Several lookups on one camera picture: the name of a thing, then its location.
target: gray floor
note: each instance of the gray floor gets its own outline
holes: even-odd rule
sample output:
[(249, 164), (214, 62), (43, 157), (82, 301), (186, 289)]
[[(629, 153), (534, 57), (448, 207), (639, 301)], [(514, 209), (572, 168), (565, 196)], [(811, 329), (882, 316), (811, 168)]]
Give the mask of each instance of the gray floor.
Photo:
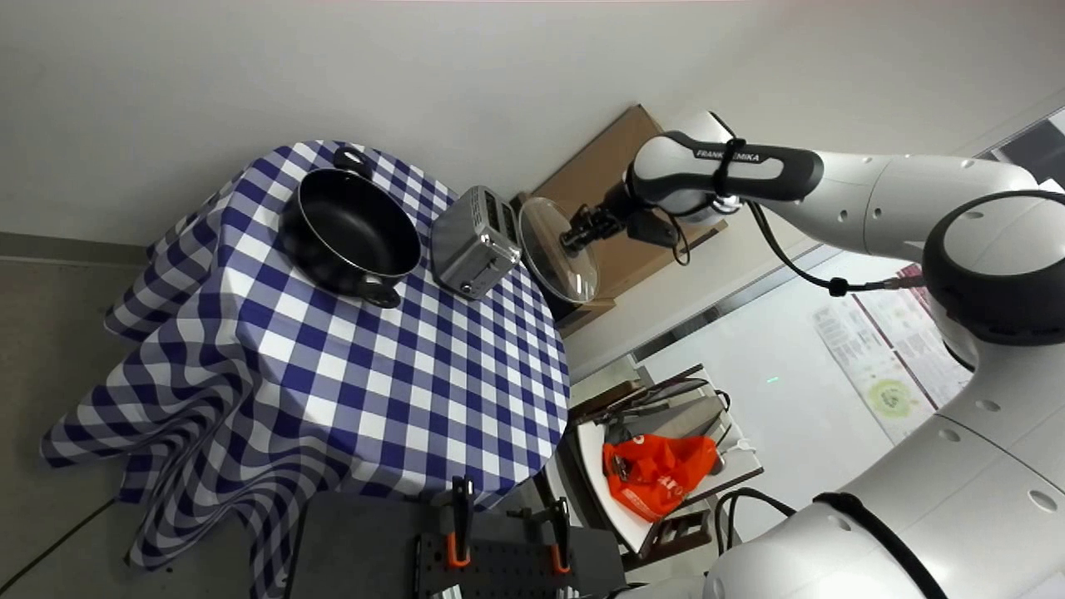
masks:
[[(99, 329), (134, 265), (0, 256), (0, 585), (115, 488), (115, 462), (47, 468), (40, 431), (123, 356)], [(115, 507), (36, 566), (2, 599), (177, 599), (247, 595), (247, 540), (220, 529), (173, 572), (123, 566), (141, 521)]]

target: red bag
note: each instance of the red bag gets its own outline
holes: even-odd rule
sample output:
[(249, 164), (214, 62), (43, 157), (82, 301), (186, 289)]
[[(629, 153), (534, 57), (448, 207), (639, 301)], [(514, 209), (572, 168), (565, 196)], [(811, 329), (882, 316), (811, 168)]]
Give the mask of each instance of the red bag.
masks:
[(602, 446), (602, 468), (612, 500), (649, 521), (664, 519), (714, 466), (717, 448), (705, 434), (636, 434)]

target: black frying pan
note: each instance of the black frying pan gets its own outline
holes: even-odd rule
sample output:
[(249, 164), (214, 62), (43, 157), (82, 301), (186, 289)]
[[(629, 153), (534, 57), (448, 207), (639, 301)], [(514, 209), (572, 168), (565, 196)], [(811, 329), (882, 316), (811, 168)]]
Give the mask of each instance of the black frying pan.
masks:
[(395, 281), (420, 261), (420, 233), (398, 204), (368, 183), (368, 164), (339, 145), (339, 168), (303, 177), (287, 204), (278, 246), (321, 289), (368, 306), (398, 306)]

